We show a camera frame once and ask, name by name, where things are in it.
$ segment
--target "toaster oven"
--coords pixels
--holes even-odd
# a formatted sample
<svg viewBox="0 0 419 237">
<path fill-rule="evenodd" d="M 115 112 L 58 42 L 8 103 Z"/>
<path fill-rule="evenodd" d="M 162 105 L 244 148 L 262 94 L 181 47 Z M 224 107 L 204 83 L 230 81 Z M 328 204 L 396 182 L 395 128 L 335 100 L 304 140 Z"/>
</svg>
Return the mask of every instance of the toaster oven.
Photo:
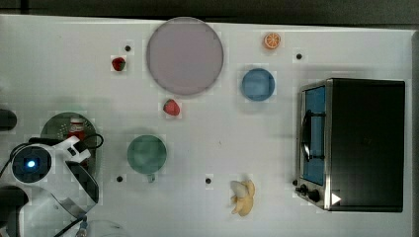
<svg viewBox="0 0 419 237">
<path fill-rule="evenodd" d="M 403 81 L 331 78 L 300 90 L 295 192 L 331 211 L 401 212 Z"/>
</svg>

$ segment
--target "red fruit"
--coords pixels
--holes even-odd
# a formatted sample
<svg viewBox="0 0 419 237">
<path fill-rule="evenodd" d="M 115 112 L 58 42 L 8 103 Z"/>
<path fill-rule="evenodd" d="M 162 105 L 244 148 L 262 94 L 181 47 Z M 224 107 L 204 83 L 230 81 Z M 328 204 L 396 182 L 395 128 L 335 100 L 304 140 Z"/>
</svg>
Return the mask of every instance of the red fruit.
<svg viewBox="0 0 419 237">
<path fill-rule="evenodd" d="M 117 57 L 112 60 L 112 66 L 116 71 L 122 71 L 126 67 L 126 60 L 123 57 Z"/>
<path fill-rule="evenodd" d="M 174 100 L 170 99 L 164 104 L 163 111 L 170 116 L 178 116 L 181 112 L 181 109 Z"/>
</svg>

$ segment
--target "blue bowl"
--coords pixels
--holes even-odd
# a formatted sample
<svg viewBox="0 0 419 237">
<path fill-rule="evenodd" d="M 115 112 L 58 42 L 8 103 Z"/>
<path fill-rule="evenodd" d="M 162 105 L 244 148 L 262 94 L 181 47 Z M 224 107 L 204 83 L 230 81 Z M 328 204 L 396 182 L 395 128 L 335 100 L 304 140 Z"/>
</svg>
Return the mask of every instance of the blue bowl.
<svg viewBox="0 0 419 237">
<path fill-rule="evenodd" d="M 245 97 L 252 101 L 265 101 L 274 94 L 275 79 L 265 69 L 252 69 L 244 75 L 241 91 Z"/>
</svg>

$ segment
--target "oven door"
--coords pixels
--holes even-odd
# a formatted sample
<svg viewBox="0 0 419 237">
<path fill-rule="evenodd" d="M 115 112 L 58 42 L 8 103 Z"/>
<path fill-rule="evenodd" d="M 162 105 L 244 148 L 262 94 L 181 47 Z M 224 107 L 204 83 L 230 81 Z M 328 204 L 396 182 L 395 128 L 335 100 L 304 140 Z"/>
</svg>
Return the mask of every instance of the oven door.
<svg viewBox="0 0 419 237">
<path fill-rule="evenodd" d="M 300 177 L 315 185 L 324 185 L 325 86 L 302 91 Z"/>
</svg>

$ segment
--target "green bowl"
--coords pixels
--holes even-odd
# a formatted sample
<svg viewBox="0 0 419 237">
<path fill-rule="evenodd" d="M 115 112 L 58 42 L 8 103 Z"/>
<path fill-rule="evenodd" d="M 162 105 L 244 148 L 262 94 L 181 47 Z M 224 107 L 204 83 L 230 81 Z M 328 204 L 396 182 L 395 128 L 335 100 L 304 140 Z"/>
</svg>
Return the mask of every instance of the green bowl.
<svg viewBox="0 0 419 237">
<path fill-rule="evenodd" d="M 148 176 L 148 182 L 155 180 L 154 173 L 166 162 L 167 151 L 163 141 L 153 135 L 142 135 L 128 147 L 127 159 L 132 169 Z"/>
</svg>

